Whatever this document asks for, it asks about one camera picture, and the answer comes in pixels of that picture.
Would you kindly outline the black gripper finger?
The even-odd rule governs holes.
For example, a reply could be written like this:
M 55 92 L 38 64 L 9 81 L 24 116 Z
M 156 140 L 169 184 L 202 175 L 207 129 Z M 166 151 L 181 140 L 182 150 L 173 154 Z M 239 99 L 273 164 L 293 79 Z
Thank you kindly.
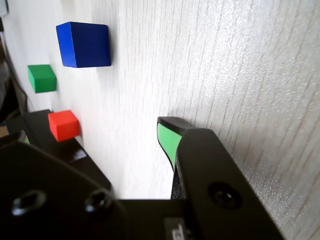
M 125 240 L 127 227 L 107 189 L 21 134 L 0 139 L 1 239 Z
M 280 240 L 282 234 L 213 130 L 157 118 L 157 139 L 202 240 Z

